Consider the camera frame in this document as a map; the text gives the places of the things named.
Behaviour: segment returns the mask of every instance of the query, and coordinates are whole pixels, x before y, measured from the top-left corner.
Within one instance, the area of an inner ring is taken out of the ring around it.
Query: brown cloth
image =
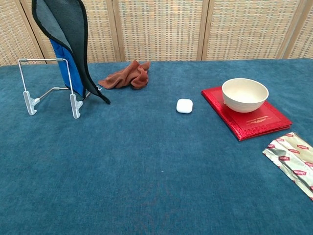
[[[98,84],[105,89],[122,88],[128,85],[136,90],[144,88],[148,83],[148,69],[150,61],[139,64],[134,60],[125,69],[109,75],[106,79],[101,80]]]

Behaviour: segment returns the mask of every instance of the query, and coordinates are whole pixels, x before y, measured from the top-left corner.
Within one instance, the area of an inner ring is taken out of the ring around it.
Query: woven panel
[[[295,41],[289,58],[313,58],[313,7]]]
[[[275,58],[300,0],[216,0],[207,60]]]
[[[83,1],[88,18],[88,62],[116,61],[113,47],[111,28],[109,24],[108,11],[105,0]],[[31,0],[27,0],[31,10]],[[50,40],[40,31],[40,37],[45,50],[50,58],[54,58]]]
[[[119,0],[125,59],[196,60],[200,0]]]
[[[16,65],[20,58],[38,58],[20,12],[12,0],[0,1],[0,66]]]

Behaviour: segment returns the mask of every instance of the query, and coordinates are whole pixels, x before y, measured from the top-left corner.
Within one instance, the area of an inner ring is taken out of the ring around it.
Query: snack wrapper
[[[273,140],[263,151],[313,200],[313,147],[290,132]]]

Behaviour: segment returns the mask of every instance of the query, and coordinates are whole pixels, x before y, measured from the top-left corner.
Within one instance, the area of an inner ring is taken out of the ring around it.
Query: white bowl
[[[222,85],[224,103],[239,113],[257,110],[268,98],[268,90],[261,83],[246,79],[234,78]]]

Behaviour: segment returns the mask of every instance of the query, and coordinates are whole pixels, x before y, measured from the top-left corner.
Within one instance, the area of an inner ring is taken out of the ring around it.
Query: blue tablecloth
[[[128,64],[89,70],[97,82]],[[62,85],[57,65],[23,70],[33,98]],[[312,234],[313,202],[262,151],[289,131],[313,144],[313,60],[152,62],[148,75],[74,119],[69,91],[29,116],[18,67],[0,67],[0,234]],[[291,129],[238,141],[201,95],[236,77],[267,86]]]

